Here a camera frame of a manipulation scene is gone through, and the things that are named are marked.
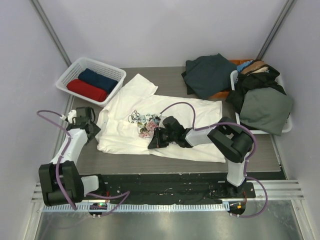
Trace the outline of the white plastic lattice basket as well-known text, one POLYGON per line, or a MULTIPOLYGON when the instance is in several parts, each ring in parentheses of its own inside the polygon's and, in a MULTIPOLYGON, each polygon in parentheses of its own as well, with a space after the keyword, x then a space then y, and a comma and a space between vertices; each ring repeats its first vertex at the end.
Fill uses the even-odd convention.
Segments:
POLYGON ((60 78, 55 83, 55 86, 58 89, 70 95, 73 95, 87 102, 90 102, 94 105, 97 105, 101 108, 104 108, 110 102, 110 100, 118 93, 118 91, 122 88, 124 79, 126 78, 126 76, 127 76, 127 73, 123 69, 117 68, 115 66, 112 66, 88 57, 80 57, 75 62, 73 62, 68 67, 68 69, 60 76, 60 78), (111 93, 108 94, 106 100, 102 102, 95 101, 93 99, 90 99, 88 97, 85 97, 83 95, 80 95, 78 93, 68 90, 67 84, 73 81, 74 79, 76 79, 79 76, 79 74, 83 72, 85 69, 90 69, 97 74, 103 75, 107 78, 117 81, 117 85, 111 91, 111 93))

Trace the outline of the tan beige garment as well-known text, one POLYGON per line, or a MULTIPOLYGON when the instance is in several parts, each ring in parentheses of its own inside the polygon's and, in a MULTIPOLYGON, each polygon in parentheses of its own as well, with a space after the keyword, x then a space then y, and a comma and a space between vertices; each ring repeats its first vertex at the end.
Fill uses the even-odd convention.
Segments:
POLYGON ((243 70, 241 70, 242 75, 250 75, 256 73, 264 73, 269 70, 269 65, 266 64, 262 60, 254 60, 248 66, 246 66, 243 70))

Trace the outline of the dark teal folded t-shirt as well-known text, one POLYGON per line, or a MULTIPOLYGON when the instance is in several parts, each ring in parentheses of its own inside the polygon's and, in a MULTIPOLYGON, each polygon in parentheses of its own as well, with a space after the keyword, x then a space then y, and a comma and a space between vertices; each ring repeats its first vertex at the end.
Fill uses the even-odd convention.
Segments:
POLYGON ((195 94, 202 100, 231 88, 230 75, 237 65, 220 53, 200 56, 185 62, 181 74, 188 95, 195 94))

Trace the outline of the white plastic laundry bin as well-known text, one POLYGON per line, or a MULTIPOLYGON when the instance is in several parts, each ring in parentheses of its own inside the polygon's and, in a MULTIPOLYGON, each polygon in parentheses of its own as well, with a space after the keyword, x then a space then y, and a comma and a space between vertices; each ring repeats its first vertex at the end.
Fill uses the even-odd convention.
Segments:
MULTIPOLYGON (((231 89, 234 90, 235 89, 235 84, 236 82, 238 81, 238 72, 237 70, 234 70, 230 73, 230 84, 231 84, 231 89)), ((275 81, 280 85, 282 86, 284 89, 285 89, 285 84, 284 84, 284 80, 283 80, 283 77, 282 75, 280 74, 276 79, 275 81)), ((240 121, 240 117, 239 117, 239 114, 236 112, 235 114, 235 121, 237 124, 242 124, 242 122, 240 121)), ((291 131, 292 129, 292 118, 291 118, 291 115, 289 115, 289 117, 287 118, 284 126, 283 126, 283 129, 282 129, 282 133, 288 133, 291 131)), ((250 128, 250 131, 252 134, 254 135, 266 135, 268 134, 268 132, 265 132, 265 131, 262 131, 262 130, 259 130, 259 129, 251 129, 250 128)))

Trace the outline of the blue cloth in bin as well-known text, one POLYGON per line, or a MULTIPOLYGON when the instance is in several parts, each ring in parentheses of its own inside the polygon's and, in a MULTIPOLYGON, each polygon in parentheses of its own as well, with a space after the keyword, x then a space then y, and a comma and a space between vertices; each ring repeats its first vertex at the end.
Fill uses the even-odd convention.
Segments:
POLYGON ((239 61, 239 65, 237 65, 236 70, 238 73, 240 73, 243 69, 245 69, 246 67, 248 67, 251 63, 253 62, 253 60, 248 60, 248 61, 239 61))

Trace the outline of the grey green t-shirt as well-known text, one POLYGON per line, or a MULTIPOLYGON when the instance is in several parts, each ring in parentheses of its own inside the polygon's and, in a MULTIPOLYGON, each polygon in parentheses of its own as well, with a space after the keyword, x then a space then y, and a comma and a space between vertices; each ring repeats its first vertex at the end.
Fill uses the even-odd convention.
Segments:
POLYGON ((239 119, 248 127, 280 136, 293 103, 292 97, 271 87, 249 90, 244 97, 239 119))

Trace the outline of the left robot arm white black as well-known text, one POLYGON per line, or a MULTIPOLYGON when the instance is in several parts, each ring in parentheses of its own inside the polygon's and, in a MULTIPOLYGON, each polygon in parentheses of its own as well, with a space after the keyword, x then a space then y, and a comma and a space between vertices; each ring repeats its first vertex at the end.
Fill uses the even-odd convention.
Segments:
POLYGON ((38 169, 43 202, 46 206, 69 204, 74 210, 87 194, 100 200, 107 192, 101 174, 81 176, 77 161, 84 146, 100 132, 92 107, 78 107, 67 115, 52 110, 39 110, 39 117, 64 131, 65 139, 48 164, 38 169))

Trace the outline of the rolled navy blue t-shirt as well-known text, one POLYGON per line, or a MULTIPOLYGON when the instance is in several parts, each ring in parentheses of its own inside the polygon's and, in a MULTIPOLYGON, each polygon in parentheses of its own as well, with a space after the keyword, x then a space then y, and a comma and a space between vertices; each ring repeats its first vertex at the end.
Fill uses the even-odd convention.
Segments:
POLYGON ((116 80, 98 74, 88 68, 78 75, 78 79, 96 88, 102 89, 108 94, 110 94, 118 84, 116 80))

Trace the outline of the black crumpled garment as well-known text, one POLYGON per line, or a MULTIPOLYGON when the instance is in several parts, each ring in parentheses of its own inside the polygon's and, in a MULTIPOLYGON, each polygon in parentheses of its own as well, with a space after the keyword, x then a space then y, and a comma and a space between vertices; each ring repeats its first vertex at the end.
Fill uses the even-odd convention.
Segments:
POLYGON ((226 102, 233 105, 236 113, 240 113, 248 91, 262 88, 272 88, 286 95, 284 88, 276 82, 280 73, 272 66, 265 65, 268 70, 258 73, 239 73, 234 90, 231 90, 226 98, 226 102))

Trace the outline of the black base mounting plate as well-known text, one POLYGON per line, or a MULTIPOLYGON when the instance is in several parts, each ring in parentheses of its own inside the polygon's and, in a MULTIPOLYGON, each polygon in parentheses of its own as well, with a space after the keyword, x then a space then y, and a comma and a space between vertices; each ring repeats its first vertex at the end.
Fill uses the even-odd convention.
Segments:
POLYGON ((124 200, 127 205, 197 205, 256 197, 251 182, 235 187, 226 177, 225 173, 97 174, 92 176, 97 184, 84 184, 83 193, 65 189, 76 203, 107 197, 113 204, 124 200))

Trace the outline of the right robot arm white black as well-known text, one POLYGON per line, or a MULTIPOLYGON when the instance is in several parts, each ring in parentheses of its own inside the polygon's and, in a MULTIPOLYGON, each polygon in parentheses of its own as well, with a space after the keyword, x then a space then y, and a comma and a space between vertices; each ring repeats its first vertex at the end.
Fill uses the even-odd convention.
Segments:
POLYGON ((219 122, 199 129, 185 128, 173 116, 165 118, 162 127, 154 129, 148 149, 166 148, 171 143, 181 148, 213 144, 228 162, 228 173, 224 190, 236 198, 244 192, 247 174, 247 157, 255 146, 251 132, 243 126, 223 117, 219 122))

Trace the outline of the rolled red t-shirt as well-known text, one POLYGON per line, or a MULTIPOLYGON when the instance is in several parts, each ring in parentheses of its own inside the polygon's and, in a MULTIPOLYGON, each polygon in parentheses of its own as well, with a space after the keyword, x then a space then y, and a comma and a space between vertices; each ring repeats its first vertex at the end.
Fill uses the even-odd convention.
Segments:
POLYGON ((67 84, 66 87, 71 92, 74 92, 76 94, 79 94, 83 97, 89 98, 97 102, 103 102, 107 99, 108 96, 108 93, 105 90, 90 85, 80 79, 72 80, 67 84))

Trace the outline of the orange plastic tray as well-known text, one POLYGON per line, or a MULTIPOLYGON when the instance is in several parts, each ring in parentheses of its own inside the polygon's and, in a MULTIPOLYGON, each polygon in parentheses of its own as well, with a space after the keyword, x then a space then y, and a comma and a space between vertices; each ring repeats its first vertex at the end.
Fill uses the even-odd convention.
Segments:
MULTIPOLYGON (((253 59, 231 59, 230 62, 233 63, 233 64, 236 64, 236 66, 237 66, 237 65, 240 64, 239 61, 246 62, 246 61, 250 61, 250 60, 253 60, 253 59)), ((225 89, 223 91, 220 91, 220 92, 212 95, 210 97, 210 99, 226 98, 230 91, 231 91, 231 88, 227 88, 227 89, 225 89)))

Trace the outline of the white floral print t-shirt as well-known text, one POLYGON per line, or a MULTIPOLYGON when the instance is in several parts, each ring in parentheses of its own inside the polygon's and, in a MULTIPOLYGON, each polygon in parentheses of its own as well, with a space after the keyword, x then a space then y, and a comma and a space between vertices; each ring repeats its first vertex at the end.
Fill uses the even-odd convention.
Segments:
POLYGON ((222 101, 157 95, 158 87, 140 74, 133 77, 101 110, 97 125, 97 149, 109 154, 155 155, 165 158, 224 163, 217 147, 202 144, 182 148, 171 143, 165 148, 148 149, 151 141, 140 132, 150 130, 150 117, 176 118, 184 128, 200 128, 223 116, 222 101))

